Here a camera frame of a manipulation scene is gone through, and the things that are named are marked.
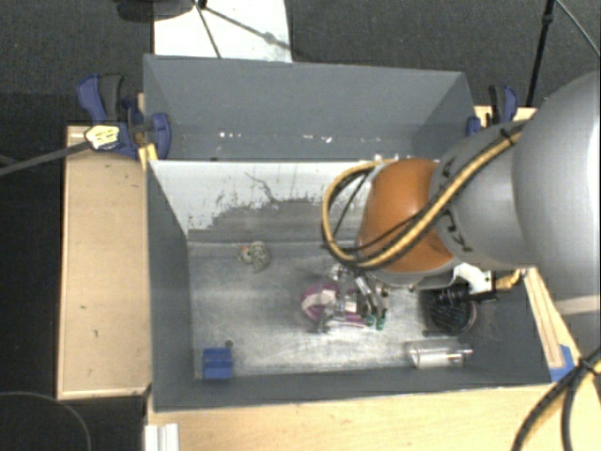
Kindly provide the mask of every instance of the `black cable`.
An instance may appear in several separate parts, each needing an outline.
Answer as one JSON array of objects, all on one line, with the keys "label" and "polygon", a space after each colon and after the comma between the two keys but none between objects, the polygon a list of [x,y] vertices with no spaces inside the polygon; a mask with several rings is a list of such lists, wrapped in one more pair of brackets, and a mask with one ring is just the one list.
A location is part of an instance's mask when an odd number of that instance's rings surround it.
[{"label": "black cable", "polygon": [[75,408],[73,408],[69,404],[59,401],[58,399],[54,399],[53,397],[50,397],[50,396],[41,395],[40,393],[30,393],[30,392],[26,392],[26,391],[14,391],[14,392],[8,391],[5,393],[0,393],[0,398],[2,398],[2,397],[35,397],[37,399],[43,399],[45,401],[49,401],[49,402],[53,403],[54,405],[57,405],[57,406],[60,406],[64,409],[66,409],[68,412],[70,412],[73,415],[73,417],[77,420],[77,422],[81,426],[81,428],[84,432],[84,435],[85,435],[85,447],[86,447],[87,451],[92,451],[92,437],[90,435],[90,430],[87,427],[87,424],[85,423],[84,418],[77,412],[77,410],[75,410]]},{"label": "black cable", "polygon": [[574,397],[576,396],[576,392],[586,374],[591,371],[594,373],[594,362],[598,362],[601,360],[601,348],[597,350],[596,355],[593,354],[591,360],[580,360],[579,362],[579,371],[577,375],[574,377],[570,386],[568,387],[567,393],[565,394],[565,398],[563,399],[563,408],[562,408],[562,443],[564,451],[572,451],[572,436],[570,430],[570,419],[572,416],[572,405],[574,404]]},{"label": "black cable", "polygon": [[345,216],[347,215],[348,208],[350,207],[350,204],[352,204],[353,200],[355,199],[355,197],[357,196],[357,194],[361,190],[362,186],[364,185],[364,183],[365,183],[365,181],[367,180],[368,177],[369,177],[369,174],[365,174],[363,176],[363,179],[361,179],[361,182],[359,182],[357,184],[357,187],[355,187],[355,190],[353,191],[353,193],[348,198],[348,201],[345,204],[345,207],[342,209],[342,212],[340,213],[340,217],[338,218],[338,222],[336,223],[336,227],[334,228],[333,232],[331,233],[333,237],[336,237],[336,234],[338,233],[338,230],[340,229],[340,226],[342,225],[342,221],[345,219]]},{"label": "black cable", "polygon": [[69,155],[76,154],[78,152],[82,152],[83,150],[89,150],[90,145],[87,141],[80,142],[79,144],[75,144],[74,146],[70,146],[67,148],[61,148],[60,150],[56,150],[54,152],[50,152],[48,154],[40,155],[38,157],[34,157],[33,159],[29,159],[27,161],[22,161],[18,163],[14,163],[12,165],[8,165],[7,167],[0,168],[0,177],[7,176],[8,174],[12,174],[13,172],[17,172],[19,170],[24,170],[29,167],[33,167],[35,165],[39,165],[41,163],[47,163],[51,161],[55,161],[57,159],[62,159],[64,157],[68,157]]},{"label": "black cable", "polygon": [[[601,348],[597,348],[589,357],[587,357],[584,361],[580,361],[578,366],[574,367],[570,372],[568,372],[565,376],[563,376],[559,381],[555,383],[551,389],[549,389],[543,397],[539,399],[534,408],[530,411],[530,414],[526,416],[526,419],[522,423],[519,431],[517,432],[516,437],[514,438],[514,443],[512,445],[512,451],[519,451],[524,443],[526,442],[526,438],[528,434],[532,430],[534,423],[538,421],[543,412],[550,406],[552,402],[554,402],[559,395],[568,387],[572,386],[574,380],[578,376],[584,376],[587,372],[589,372],[589,368],[583,363],[589,363],[591,366],[596,365],[599,361],[601,361]],[[567,423],[569,423],[569,414],[567,415]]]},{"label": "black cable", "polygon": [[574,16],[574,14],[565,6],[565,4],[562,2],[562,0],[555,0],[555,1],[557,2],[557,5],[559,5],[560,8],[563,10],[563,13],[565,13],[565,15],[567,15],[567,17],[572,21],[572,23],[579,30],[580,34],[582,34],[582,37],[584,37],[586,39],[586,41],[589,43],[589,45],[591,45],[591,48],[593,48],[593,51],[597,54],[597,57],[601,58],[601,53],[599,52],[599,49],[594,44],[593,39],[586,32],[586,30],[580,24],[578,19]]},{"label": "black cable", "polygon": [[526,98],[526,106],[532,107],[532,101],[534,100],[534,91],[536,90],[536,83],[538,81],[538,73],[541,69],[543,62],[543,53],[545,52],[545,44],[547,43],[548,27],[553,22],[553,6],[555,0],[547,0],[545,5],[545,11],[543,13],[543,25],[541,26],[541,33],[538,37],[538,46],[536,47],[536,57],[534,58],[534,66],[532,68],[532,75],[530,78],[530,85],[528,88],[528,97]]}]

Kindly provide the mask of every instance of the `small blue cube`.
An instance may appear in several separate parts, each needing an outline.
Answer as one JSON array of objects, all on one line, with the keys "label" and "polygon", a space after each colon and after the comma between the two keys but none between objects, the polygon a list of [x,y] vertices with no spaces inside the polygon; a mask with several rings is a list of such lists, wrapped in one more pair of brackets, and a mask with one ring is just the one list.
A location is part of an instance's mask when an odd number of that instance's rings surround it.
[{"label": "small blue cube", "polygon": [[230,348],[204,348],[203,380],[231,379],[233,364]]}]

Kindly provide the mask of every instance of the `blue clamp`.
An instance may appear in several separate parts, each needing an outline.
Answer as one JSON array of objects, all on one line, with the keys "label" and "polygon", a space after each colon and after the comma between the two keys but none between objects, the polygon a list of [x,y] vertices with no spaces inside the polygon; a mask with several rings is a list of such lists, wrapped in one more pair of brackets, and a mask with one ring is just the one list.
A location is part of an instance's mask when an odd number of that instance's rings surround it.
[{"label": "blue clamp", "polygon": [[110,123],[117,127],[118,142],[105,148],[130,159],[137,159],[140,144],[136,134],[143,133],[144,142],[155,144],[157,155],[165,159],[171,147],[171,127],[166,114],[153,114],[149,122],[138,109],[135,101],[120,98],[123,77],[120,75],[99,76],[92,74],[85,77],[77,85],[77,99],[80,106],[90,114],[93,124]]},{"label": "blue clamp", "polygon": [[229,380],[233,366],[231,348],[203,349],[203,380]]},{"label": "blue clamp", "polygon": [[474,116],[468,118],[468,125],[466,126],[466,137],[472,137],[482,129],[482,123],[480,118]]},{"label": "blue clamp", "polygon": [[519,107],[516,92],[510,86],[490,86],[488,95],[492,107],[488,125],[511,122]]}]

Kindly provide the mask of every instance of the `blue block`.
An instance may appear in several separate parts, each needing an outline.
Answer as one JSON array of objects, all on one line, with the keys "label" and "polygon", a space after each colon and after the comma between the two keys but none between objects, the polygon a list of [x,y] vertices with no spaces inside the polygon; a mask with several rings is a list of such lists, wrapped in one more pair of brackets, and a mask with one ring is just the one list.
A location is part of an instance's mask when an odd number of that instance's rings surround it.
[{"label": "blue block", "polygon": [[233,364],[230,348],[204,348],[203,380],[231,379]]},{"label": "blue block", "polygon": [[574,359],[572,358],[572,352],[570,348],[560,344],[560,350],[562,350],[563,361],[565,362],[563,367],[552,367],[549,370],[549,374],[551,375],[551,379],[553,382],[559,381],[563,376],[565,376],[568,372],[574,369]]}]

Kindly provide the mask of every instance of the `yellow cable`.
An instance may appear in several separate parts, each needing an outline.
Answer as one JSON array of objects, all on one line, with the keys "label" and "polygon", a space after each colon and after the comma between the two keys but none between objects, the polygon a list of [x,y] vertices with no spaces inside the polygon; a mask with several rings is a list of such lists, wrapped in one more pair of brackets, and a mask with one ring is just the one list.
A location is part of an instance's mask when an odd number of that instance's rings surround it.
[{"label": "yellow cable", "polygon": [[383,160],[383,161],[373,161],[373,162],[362,163],[360,165],[356,165],[354,167],[351,167],[351,168],[347,169],[346,171],[344,171],[342,174],[340,174],[336,179],[334,179],[334,181],[330,184],[330,186],[326,190],[326,193],[325,193],[324,198],[323,198],[323,204],[322,204],[322,207],[321,207],[321,222],[322,222],[322,226],[323,226],[324,235],[325,235],[326,241],[331,245],[332,251],[338,257],[340,257],[342,260],[344,260],[346,262],[352,262],[353,260],[355,260],[355,257],[352,256],[352,255],[350,255],[350,254],[346,254],[336,244],[336,242],[334,240],[334,237],[331,234],[330,209],[329,209],[331,195],[334,192],[334,189],[336,189],[336,187],[340,184],[340,182],[342,182],[347,177],[349,177],[349,176],[351,176],[353,174],[357,174],[359,172],[362,172],[363,170],[373,169],[373,168],[375,168],[375,167],[377,167],[379,165],[382,165],[382,164],[385,164],[385,163],[393,163],[393,162],[396,162],[396,159],[386,159],[386,160]]},{"label": "yellow cable", "polygon": [[393,245],[390,249],[387,249],[382,254],[368,259],[364,262],[357,262],[357,258],[355,256],[349,255],[345,253],[336,243],[331,234],[331,227],[329,222],[329,212],[328,206],[330,203],[331,194],[335,187],[346,177],[349,175],[360,172],[365,169],[373,168],[381,163],[365,163],[359,165],[357,167],[353,167],[344,172],[341,176],[339,176],[332,185],[326,191],[324,196],[324,202],[322,207],[322,222],[323,222],[323,230],[324,237],[327,243],[330,245],[331,250],[334,254],[336,254],[340,259],[345,262],[357,263],[359,267],[367,268],[372,266],[377,266],[382,264],[386,260],[395,255],[400,254],[405,249],[407,249],[410,245],[413,244],[413,241],[432,223],[434,218],[438,215],[438,213],[442,210],[442,208],[448,204],[448,202],[453,198],[455,193],[463,186],[471,176],[473,176],[480,168],[482,168],[485,164],[490,162],[492,159],[503,153],[510,146],[514,145],[519,136],[521,135],[521,131],[518,131],[507,138],[502,139],[497,145],[490,148],[482,155],[476,157],[473,161],[471,161],[451,182],[451,185],[447,187],[444,192],[437,198],[437,200],[433,203],[430,209],[424,214],[424,216],[417,222],[415,225],[409,230],[409,232],[395,245]]}]

